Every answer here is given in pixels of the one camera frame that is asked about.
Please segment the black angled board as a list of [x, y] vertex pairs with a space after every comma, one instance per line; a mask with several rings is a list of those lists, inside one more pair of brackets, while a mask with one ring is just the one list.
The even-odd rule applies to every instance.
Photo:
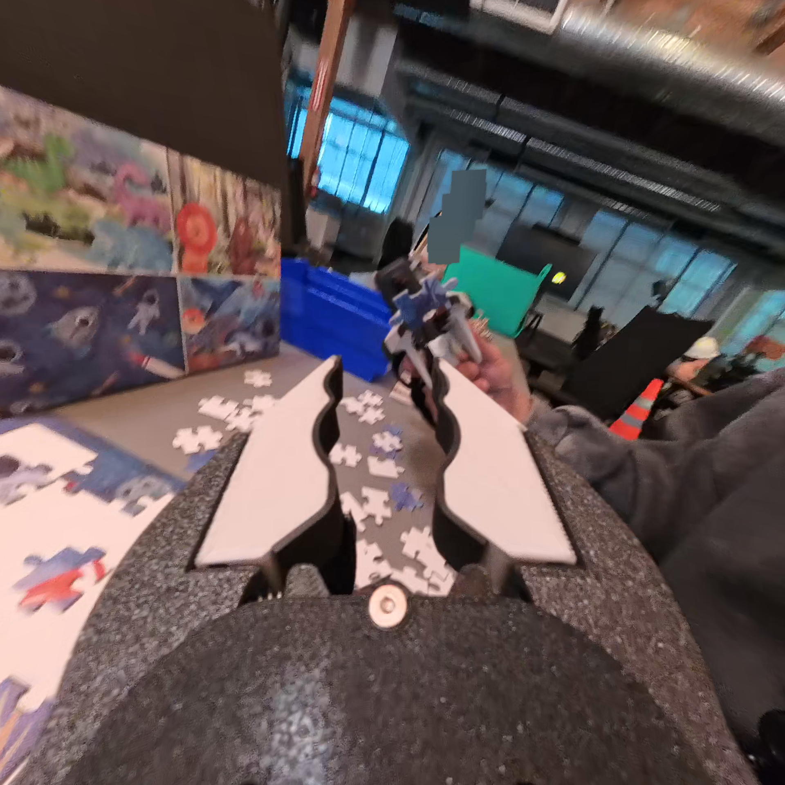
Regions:
[[713, 320], [689, 319], [645, 306], [574, 367], [561, 393], [569, 404], [585, 408], [602, 421], [613, 421], [713, 325]]

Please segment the white astronaut puzzle piece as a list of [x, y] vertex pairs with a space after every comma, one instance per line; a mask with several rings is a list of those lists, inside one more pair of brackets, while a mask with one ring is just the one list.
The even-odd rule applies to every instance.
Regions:
[[49, 484], [53, 467], [47, 464], [27, 465], [11, 455], [1, 456], [1, 506], [9, 505], [22, 498], [20, 489], [32, 486], [34, 489]]

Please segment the red rocket puzzle piece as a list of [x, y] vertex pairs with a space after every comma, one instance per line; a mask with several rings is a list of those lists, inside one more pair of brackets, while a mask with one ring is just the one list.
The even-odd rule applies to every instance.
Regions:
[[105, 557], [106, 552], [96, 546], [84, 551], [68, 546], [49, 557], [25, 557], [27, 574], [13, 584], [20, 594], [17, 607], [28, 615], [45, 607], [66, 612], [79, 601], [86, 587], [105, 579]]

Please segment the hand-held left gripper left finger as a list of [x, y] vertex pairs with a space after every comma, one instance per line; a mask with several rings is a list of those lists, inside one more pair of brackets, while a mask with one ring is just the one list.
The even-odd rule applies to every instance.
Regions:
[[330, 452], [339, 442], [342, 361], [324, 360], [253, 426], [195, 554], [195, 567], [323, 566], [342, 511]]

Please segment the large glass windows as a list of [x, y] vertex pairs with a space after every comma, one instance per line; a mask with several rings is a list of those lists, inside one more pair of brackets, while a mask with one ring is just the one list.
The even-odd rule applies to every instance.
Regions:
[[426, 108], [420, 136], [381, 110], [333, 99], [317, 160], [316, 203], [341, 222], [333, 245], [378, 260], [393, 218], [414, 247], [455, 175], [484, 171], [485, 199], [465, 243], [538, 274], [545, 329], [564, 340], [579, 314], [615, 328], [646, 305], [714, 322], [726, 356], [753, 337], [783, 339], [783, 202], [614, 137], [513, 103], [516, 126]]

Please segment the pile of puzzle pieces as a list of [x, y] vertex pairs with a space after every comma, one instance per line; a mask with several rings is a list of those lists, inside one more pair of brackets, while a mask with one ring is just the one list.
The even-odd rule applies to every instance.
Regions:
[[445, 596], [455, 573], [433, 541], [440, 449], [388, 384], [360, 386], [345, 374], [339, 442], [330, 452], [341, 511], [358, 537], [355, 587], [393, 581], [413, 594]]

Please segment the blue space puzzle frame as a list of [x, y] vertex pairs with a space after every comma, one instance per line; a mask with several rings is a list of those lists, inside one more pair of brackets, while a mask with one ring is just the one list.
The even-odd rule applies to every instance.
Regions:
[[[184, 482], [54, 417], [3, 419], [1, 455], [14, 456], [31, 466], [53, 467], [48, 485], [38, 489], [23, 486], [22, 498], [1, 506], [1, 678], [14, 677], [28, 685], [20, 707], [34, 710], [46, 699], [57, 704], [67, 663], [104, 586]], [[148, 505], [144, 512], [129, 516], [121, 511], [120, 502], [64, 491], [64, 474], [100, 463], [123, 466], [129, 470], [128, 479], [160, 476], [173, 485], [173, 492], [158, 502], [145, 499]], [[103, 549], [108, 569], [105, 579], [86, 587], [66, 612], [49, 607], [30, 615], [22, 612], [17, 607], [20, 594], [13, 584], [27, 574], [25, 557], [49, 557], [68, 546], [82, 551], [91, 546]]]

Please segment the orange traffic cone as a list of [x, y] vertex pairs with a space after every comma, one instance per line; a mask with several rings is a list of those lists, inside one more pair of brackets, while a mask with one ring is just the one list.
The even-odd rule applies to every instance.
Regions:
[[624, 440], [637, 440], [645, 422], [651, 414], [653, 405], [662, 390], [662, 378], [652, 379], [646, 388], [638, 395], [633, 403], [625, 409], [609, 427], [609, 431]]

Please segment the space print puzzle box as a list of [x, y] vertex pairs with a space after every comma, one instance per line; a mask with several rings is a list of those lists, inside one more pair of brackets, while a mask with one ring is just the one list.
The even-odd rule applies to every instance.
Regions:
[[1, 410], [280, 348], [280, 190], [1, 90]]

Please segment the blue plastic bin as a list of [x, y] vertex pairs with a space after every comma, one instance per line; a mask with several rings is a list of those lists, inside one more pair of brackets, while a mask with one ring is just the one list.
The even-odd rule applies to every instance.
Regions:
[[390, 370], [384, 349], [391, 312], [376, 291], [308, 260], [283, 258], [280, 334], [320, 359], [342, 358], [349, 374], [378, 381]]

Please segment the person's right forearm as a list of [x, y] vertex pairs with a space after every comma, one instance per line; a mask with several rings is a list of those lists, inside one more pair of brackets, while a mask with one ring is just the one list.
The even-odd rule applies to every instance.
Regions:
[[677, 408], [661, 440], [623, 440], [575, 406], [527, 426], [658, 564], [751, 751], [784, 703], [783, 368]]

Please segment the person's right hand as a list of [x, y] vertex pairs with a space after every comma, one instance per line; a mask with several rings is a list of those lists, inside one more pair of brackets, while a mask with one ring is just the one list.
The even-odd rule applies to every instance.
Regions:
[[461, 355], [457, 370], [481, 392], [493, 399], [522, 426], [526, 426], [533, 410], [532, 394], [525, 380], [519, 385], [514, 366], [504, 356], [495, 340], [473, 330], [480, 361]]

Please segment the dark flat panel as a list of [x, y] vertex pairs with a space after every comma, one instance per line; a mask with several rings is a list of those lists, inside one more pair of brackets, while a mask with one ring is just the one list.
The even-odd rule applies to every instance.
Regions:
[[268, 2], [2, 1], [1, 82], [288, 189]]

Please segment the blue starry puzzle piece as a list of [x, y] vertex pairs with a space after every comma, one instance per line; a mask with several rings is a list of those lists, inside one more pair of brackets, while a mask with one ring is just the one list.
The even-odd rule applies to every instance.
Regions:
[[430, 312], [449, 312], [453, 306], [451, 296], [457, 287], [458, 279], [438, 279], [429, 274], [419, 281], [419, 289], [414, 293], [403, 291], [393, 298], [393, 314], [389, 319], [391, 327], [404, 325], [409, 330], [424, 326]]

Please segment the grey moon puzzle piece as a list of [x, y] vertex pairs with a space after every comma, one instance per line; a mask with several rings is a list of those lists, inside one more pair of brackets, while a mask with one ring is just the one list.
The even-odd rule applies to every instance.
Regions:
[[144, 512], [149, 502], [158, 502], [173, 492], [173, 485], [160, 476], [136, 476], [118, 486], [114, 501], [121, 503], [121, 511], [129, 516]]

